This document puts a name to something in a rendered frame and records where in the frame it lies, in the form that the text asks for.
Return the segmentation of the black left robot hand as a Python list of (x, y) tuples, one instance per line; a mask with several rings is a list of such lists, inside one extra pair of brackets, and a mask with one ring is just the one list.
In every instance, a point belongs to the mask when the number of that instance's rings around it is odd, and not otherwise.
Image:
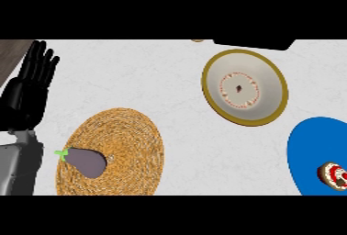
[(59, 56), (34, 41), (16, 77), (0, 95), (0, 131), (32, 130), (41, 122)]

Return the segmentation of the gold-rimmed white bowl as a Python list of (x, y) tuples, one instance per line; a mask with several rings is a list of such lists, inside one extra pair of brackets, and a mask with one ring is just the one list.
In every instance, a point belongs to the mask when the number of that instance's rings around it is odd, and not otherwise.
[(280, 70), (249, 50), (224, 50), (211, 57), (202, 71), (202, 92), (218, 115), (248, 127), (273, 122), (289, 99)]

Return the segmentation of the blue plate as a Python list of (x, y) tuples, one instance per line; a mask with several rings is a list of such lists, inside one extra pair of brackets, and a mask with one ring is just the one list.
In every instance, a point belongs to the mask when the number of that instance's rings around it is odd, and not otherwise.
[(311, 117), (292, 129), (287, 163), (292, 181), (302, 196), (347, 196), (318, 179), (317, 169), (335, 162), (347, 171), (347, 123), (329, 117)]

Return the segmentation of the purple eggplant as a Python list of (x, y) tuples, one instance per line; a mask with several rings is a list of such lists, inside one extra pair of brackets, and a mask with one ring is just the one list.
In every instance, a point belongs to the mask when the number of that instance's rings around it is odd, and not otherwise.
[(98, 151), (78, 148), (67, 148), (63, 151), (54, 151), (59, 159), (75, 167), (76, 171), (87, 178), (97, 178), (107, 166), (107, 161)]

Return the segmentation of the woven wicker round placemat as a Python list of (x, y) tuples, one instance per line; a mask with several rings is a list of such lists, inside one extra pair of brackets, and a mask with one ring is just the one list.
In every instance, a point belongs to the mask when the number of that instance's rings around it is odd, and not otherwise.
[(163, 165), (163, 144), (156, 125), (141, 112), (112, 108), (79, 125), (63, 150), (98, 151), (106, 158), (101, 175), (90, 179), (76, 168), (57, 161), (56, 190), (65, 195), (152, 195)]

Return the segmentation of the black appliance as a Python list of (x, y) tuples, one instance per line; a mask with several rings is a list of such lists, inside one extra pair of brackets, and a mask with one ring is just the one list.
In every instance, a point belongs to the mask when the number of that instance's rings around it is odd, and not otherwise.
[(227, 46), (240, 46), (248, 48), (258, 48), (267, 50), (286, 50), (292, 44), (292, 39), (214, 39), (214, 43)]

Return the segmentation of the brown frosted cupcake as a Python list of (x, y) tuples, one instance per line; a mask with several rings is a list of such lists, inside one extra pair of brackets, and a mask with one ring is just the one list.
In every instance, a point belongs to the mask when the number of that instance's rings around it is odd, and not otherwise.
[(335, 162), (326, 162), (317, 168), (320, 181), (336, 191), (347, 190), (347, 171)]

